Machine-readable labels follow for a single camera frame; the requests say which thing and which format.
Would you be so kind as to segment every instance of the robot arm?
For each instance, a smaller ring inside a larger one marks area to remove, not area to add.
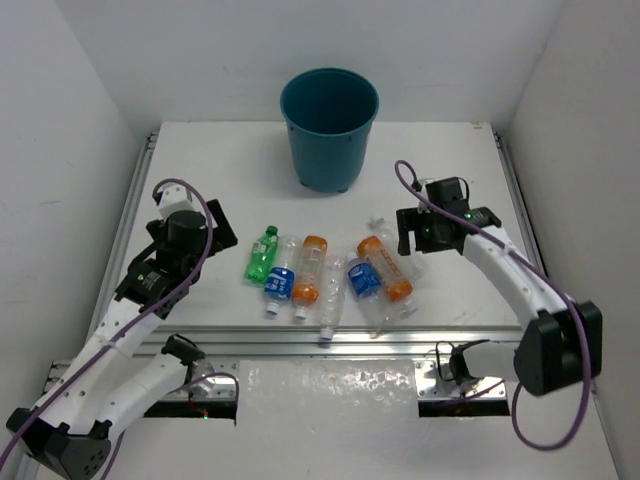
[[[468,191],[463,195],[458,178],[427,184],[426,191],[429,201],[498,238],[505,249],[421,204],[396,212],[398,253],[410,253],[410,232],[414,233],[416,251],[457,250],[496,287],[524,330],[516,349],[489,339],[453,348],[449,366],[456,383],[499,377],[520,382],[528,392],[540,396],[581,381],[582,357],[566,304],[509,255],[518,250],[500,220],[486,207],[469,208]],[[592,376],[596,376],[602,361],[602,315],[591,302],[574,305],[587,334]]]
[[[56,398],[36,413],[37,418],[22,436],[22,446],[63,478],[92,478],[107,460],[112,441],[156,401],[183,386],[193,374],[192,367],[204,358],[192,342],[174,335],[144,369],[117,385],[140,344],[198,281],[199,275],[192,272],[207,244],[205,218],[195,211],[184,187],[167,187],[155,200],[163,219],[147,224],[153,242],[129,265],[98,328],[56,386],[33,408],[16,409],[7,422],[7,428],[16,433],[45,402]],[[237,238],[218,201],[206,206],[217,225],[207,252],[210,257],[236,245]],[[183,286],[189,278],[190,285]],[[176,289],[180,291],[171,301],[161,302]],[[158,302],[160,308],[118,336],[140,312]],[[103,355],[96,360],[99,352]],[[91,368],[69,385],[71,377],[92,360]]]

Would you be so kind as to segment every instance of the orange bottle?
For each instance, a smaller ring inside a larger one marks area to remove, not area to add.
[[[400,271],[378,237],[365,238],[360,242],[358,255],[376,270],[382,287],[392,303],[399,302],[411,294],[413,291],[411,282]]]
[[[309,235],[304,239],[292,295],[293,304],[296,306],[296,318],[299,320],[307,318],[309,308],[318,299],[318,285],[326,254],[327,241],[324,238]]]

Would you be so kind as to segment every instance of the empty bottle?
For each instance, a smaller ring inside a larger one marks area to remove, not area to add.
[[[327,241],[324,238],[309,235],[304,239],[296,283],[293,287],[293,304],[296,306],[298,320],[305,320],[309,309],[318,300],[318,282],[326,253]]]
[[[411,282],[378,237],[372,236],[360,242],[358,254],[373,266],[380,277],[382,288],[391,302],[392,317],[405,318],[417,310],[409,297],[413,291]]]
[[[269,225],[264,235],[253,242],[251,261],[244,277],[255,285],[264,285],[271,271],[278,248],[278,229]]]
[[[380,277],[373,267],[355,252],[347,254],[347,276],[356,294],[360,312],[375,331],[380,332],[383,324],[391,320],[389,301],[382,293]]]
[[[416,282],[424,275],[425,265],[421,257],[416,254],[403,257],[398,253],[398,237],[396,227],[387,222],[382,215],[373,215],[369,226],[373,233],[391,254],[391,258],[400,270],[407,275],[410,282]]]
[[[315,321],[320,325],[320,340],[330,341],[340,323],[346,283],[344,257],[329,255],[324,261],[320,295],[314,311]]]
[[[280,306],[291,298],[301,245],[302,241],[293,235],[283,235],[278,240],[278,250],[273,268],[269,272],[267,283],[264,286],[269,315],[277,315]]]

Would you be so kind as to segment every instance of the gray wall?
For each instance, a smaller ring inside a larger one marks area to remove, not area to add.
[[[136,134],[278,120],[296,73],[355,69],[382,120],[502,127],[562,0],[57,0]]]
[[[551,274],[604,312],[597,385],[629,479],[640,478],[639,25],[637,0],[569,0],[508,136]]]
[[[1,11],[4,425],[15,407],[33,405],[52,359],[83,343],[138,142],[53,0],[6,0]],[[0,448],[9,438],[1,428]]]

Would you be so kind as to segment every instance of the blue label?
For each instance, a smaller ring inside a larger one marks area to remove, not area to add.
[[[295,274],[288,268],[274,267],[269,272],[264,291],[267,295],[283,299],[291,298]]]
[[[362,262],[349,270],[349,280],[358,297],[366,297],[380,289],[380,277],[373,267]]]

